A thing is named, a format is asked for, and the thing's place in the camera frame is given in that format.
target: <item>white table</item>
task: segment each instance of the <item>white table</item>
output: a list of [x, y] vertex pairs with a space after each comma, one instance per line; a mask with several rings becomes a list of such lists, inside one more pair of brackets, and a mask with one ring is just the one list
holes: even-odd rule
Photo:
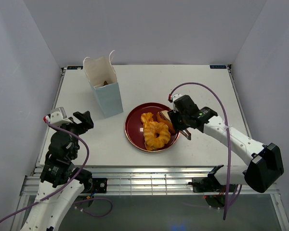
[[[56, 107], [64, 107], [67, 116], [73, 112], [90, 111], [94, 129], [81, 137], [90, 148], [87, 166], [165, 167], [165, 166], [215, 166], [227, 164], [227, 149], [218, 141], [198, 130], [189, 129], [192, 140], [180, 136], [169, 149], [149, 154], [135, 148], [124, 132], [124, 122], [136, 106], [157, 102], [172, 107], [168, 94], [184, 82], [199, 82], [210, 87], [223, 102], [229, 125], [246, 134], [235, 92], [227, 69], [210, 69], [208, 65], [115, 65], [120, 86], [124, 112], [105, 119], [83, 70], [67, 70], [63, 79]], [[200, 86], [183, 86], [177, 90], [188, 94], [202, 108], [208, 106], [223, 117], [221, 107], [214, 96]], [[48, 131], [40, 164], [44, 165], [45, 154], [54, 131]], [[80, 143], [79, 156], [73, 163], [83, 163], [86, 149]], [[232, 165], [244, 164], [235, 154]]]

